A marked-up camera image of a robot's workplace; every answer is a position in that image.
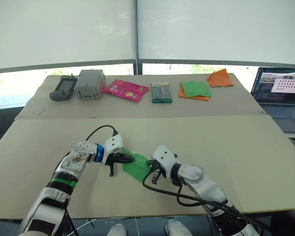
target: laptop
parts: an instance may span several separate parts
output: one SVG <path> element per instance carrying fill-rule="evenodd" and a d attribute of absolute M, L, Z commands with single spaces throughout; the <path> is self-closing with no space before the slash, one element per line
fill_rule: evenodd
<path fill-rule="evenodd" d="M 295 69 L 260 67 L 251 94 L 285 133 L 295 133 Z"/>

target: blue tape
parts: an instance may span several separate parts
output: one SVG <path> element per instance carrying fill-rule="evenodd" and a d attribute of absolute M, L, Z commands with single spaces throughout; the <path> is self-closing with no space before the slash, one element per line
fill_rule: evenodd
<path fill-rule="evenodd" d="M 97 155 L 96 155 L 96 158 L 94 160 L 94 162 L 99 162 L 99 158 L 102 154 L 102 150 L 103 150 L 103 147 L 101 145 L 97 145 Z"/>

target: orange cloth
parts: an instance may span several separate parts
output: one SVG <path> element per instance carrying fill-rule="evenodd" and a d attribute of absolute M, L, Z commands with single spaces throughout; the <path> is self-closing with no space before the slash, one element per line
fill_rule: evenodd
<path fill-rule="evenodd" d="M 225 87 L 230 85 L 235 86 L 234 83 L 231 81 L 230 77 L 228 76 L 226 69 L 214 72 L 208 77 L 206 81 L 211 87 Z"/>
<path fill-rule="evenodd" d="M 196 99 L 196 100 L 202 100 L 202 101 L 209 101 L 210 99 L 208 97 L 204 96 L 194 96 L 194 97 L 185 97 L 185 93 L 183 91 L 182 85 L 179 85 L 179 97 L 184 97 L 184 98 L 190 98 L 190 99 Z"/>

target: green tape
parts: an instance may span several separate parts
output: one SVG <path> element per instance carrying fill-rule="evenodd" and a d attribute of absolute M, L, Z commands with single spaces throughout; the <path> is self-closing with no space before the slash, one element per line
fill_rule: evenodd
<path fill-rule="evenodd" d="M 123 171 L 131 175 L 137 181 L 142 182 L 143 178 L 149 172 L 149 166 L 146 163 L 147 159 L 140 154 L 132 154 L 128 150 L 123 150 L 121 153 L 130 155 L 135 159 L 132 163 L 123 164 Z"/>
<path fill-rule="evenodd" d="M 71 188 L 75 188 L 75 186 L 77 185 L 77 183 L 74 182 L 74 181 L 67 181 L 67 180 L 62 179 L 62 178 L 52 178 L 51 181 L 55 181 L 55 182 L 60 182 L 60 183 L 67 184 L 67 185 L 69 185 Z"/>

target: green cloth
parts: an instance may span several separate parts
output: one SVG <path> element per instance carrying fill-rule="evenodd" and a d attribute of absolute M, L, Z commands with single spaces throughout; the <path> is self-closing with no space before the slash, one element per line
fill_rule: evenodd
<path fill-rule="evenodd" d="M 205 96 L 212 97 L 209 86 L 206 82 L 189 81 L 181 82 L 186 97 Z"/>
<path fill-rule="evenodd" d="M 146 163 L 147 159 L 140 154 L 132 154 L 131 152 L 125 149 L 122 150 L 121 153 L 130 155 L 135 159 L 135 161 L 132 163 L 123 164 L 123 171 L 131 175 L 137 181 L 142 182 L 143 178 L 149 172 L 149 166 Z"/>

